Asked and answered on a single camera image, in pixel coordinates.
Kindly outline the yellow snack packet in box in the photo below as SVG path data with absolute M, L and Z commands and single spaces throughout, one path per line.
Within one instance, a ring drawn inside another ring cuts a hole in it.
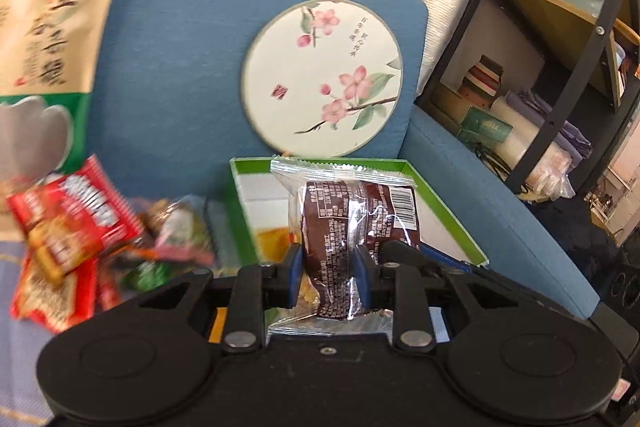
M 288 228 L 261 229 L 256 232 L 255 239 L 260 260 L 280 263 L 295 242 L 295 235 Z

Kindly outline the round floral fan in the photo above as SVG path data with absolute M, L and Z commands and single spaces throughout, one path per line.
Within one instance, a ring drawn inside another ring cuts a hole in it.
M 266 144 L 293 156 L 360 150 L 398 107 L 404 73 L 393 31 L 350 0 L 291 6 L 256 36 L 240 77 L 248 122 Z

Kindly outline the red snack packet upper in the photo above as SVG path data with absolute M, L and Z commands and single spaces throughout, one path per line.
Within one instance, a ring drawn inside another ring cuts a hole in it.
M 53 284 L 143 233 L 141 221 L 94 155 L 79 170 L 15 193 L 6 202 Z

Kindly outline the small red sausage packet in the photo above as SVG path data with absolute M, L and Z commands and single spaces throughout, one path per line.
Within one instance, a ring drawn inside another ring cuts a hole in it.
M 96 276 L 96 295 L 102 311 L 111 310 L 122 303 L 122 295 L 109 265 L 101 263 Z

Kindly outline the black metal shelf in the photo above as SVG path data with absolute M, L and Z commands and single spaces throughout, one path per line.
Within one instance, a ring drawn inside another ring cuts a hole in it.
M 470 0 L 419 96 L 426 106 L 454 57 L 482 0 Z M 574 189 L 588 193 L 596 184 L 639 103 L 639 0 L 603 0 L 591 15 L 564 0 L 500 0 L 533 46 L 544 57 L 536 81 L 550 95 L 552 111 L 532 145 L 506 178 L 516 191 L 536 161 L 571 121 L 591 140 L 593 152 L 570 175 Z

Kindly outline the large beige green grain bag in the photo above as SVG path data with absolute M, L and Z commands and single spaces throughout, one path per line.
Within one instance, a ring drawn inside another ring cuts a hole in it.
M 112 0 L 1 0 L 1 188 L 84 161 Z

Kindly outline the pink label snack packet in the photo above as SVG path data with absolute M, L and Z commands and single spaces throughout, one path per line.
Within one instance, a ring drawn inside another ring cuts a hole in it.
M 186 195 L 179 199 L 160 199 L 141 213 L 142 222 L 158 259 L 213 265 L 215 243 L 205 217 L 205 200 Z

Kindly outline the red snack packet lower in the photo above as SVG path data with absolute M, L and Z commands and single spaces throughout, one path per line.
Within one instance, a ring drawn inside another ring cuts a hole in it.
M 10 317 L 32 321 L 54 335 L 62 333 L 93 317 L 97 278 L 98 260 L 89 259 L 61 283 L 51 283 L 27 251 L 9 307 Z

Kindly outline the red snack packet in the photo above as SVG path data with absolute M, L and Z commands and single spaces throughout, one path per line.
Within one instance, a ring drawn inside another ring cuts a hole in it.
M 79 170 L 15 193 L 6 202 L 53 284 L 143 233 L 141 221 L 94 155 Z
M 9 307 L 10 317 L 32 321 L 54 335 L 62 333 L 93 317 L 97 278 L 98 260 L 89 259 L 61 283 L 51 283 L 27 251 Z

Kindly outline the green foil candy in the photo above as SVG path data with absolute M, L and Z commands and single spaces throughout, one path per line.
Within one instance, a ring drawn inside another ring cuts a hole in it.
M 145 261 L 130 270 L 122 283 L 132 291 L 152 291 L 163 286 L 172 277 L 171 265 L 167 262 Z

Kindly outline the green box on shelf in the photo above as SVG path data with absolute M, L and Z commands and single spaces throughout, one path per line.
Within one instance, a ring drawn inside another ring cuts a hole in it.
M 506 141 L 513 127 L 477 107 L 469 108 L 459 124 L 457 138 L 464 144 L 482 144 L 491 150 Z

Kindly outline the green cardboard box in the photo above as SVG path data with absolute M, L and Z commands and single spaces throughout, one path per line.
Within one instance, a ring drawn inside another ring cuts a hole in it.
M 458 261 L 489 265 L 489 259 L 471 234 L 408 161 L 403 159 L 345 158 L 357 165 L 401 173 L 416 182 L 416 205 L 421 242 Z M 263 262 L 255 235 L 261 229 L 288 228 L 288 191 L 270 172 L 270 159 L 233 158 L 226 192 L 227 215 L 238 256 L 244 265 Z

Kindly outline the brown nut snack packet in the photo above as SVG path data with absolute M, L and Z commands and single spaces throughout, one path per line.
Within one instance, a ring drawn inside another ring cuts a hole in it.
M 288 191 L 288 221 L 304 265 L 298 303 L 278 313 L 270 334 L 390 335 L 393 313 L 364 307 L 350 255 L 362 247 L 377 265 L 388 241 L 419 245 L 416 182 L 398 172 L 291 157 L 274 158 L 270 172 Z

